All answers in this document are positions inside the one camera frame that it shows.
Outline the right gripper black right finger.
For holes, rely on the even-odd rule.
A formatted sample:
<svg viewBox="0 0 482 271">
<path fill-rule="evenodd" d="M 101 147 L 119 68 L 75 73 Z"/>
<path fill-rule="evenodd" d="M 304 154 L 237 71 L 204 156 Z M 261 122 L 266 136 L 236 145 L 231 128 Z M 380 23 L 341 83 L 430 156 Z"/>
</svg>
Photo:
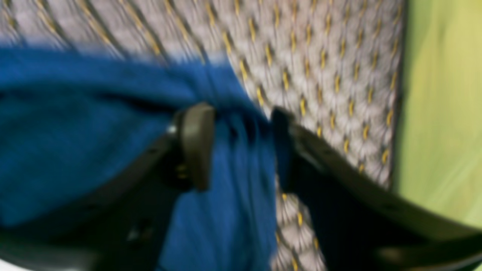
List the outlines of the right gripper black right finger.
<svg viewBox="0 0 482 271">
<path fill-rule="evenodd" d="M 271 114 L 279 182 L 305 204 L 329 271 L 473 271 L 481 230 L 387 192 L 282 108 Z"/>
</svg>

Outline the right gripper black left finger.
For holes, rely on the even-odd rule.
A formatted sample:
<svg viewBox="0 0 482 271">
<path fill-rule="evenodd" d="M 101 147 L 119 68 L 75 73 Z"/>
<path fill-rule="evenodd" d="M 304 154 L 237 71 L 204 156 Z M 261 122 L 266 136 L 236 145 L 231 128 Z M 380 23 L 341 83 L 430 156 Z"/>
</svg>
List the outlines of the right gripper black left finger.
<svg viewBox="0 0 482 271">
<path fill-rule="evenodd" d="M 153 271 L 180 195 L 210 187 L 215 109 L 178 111 L 110 182 L 30 222 L 1 230 L 1 260 L 31 271 Z"/>
</svg>

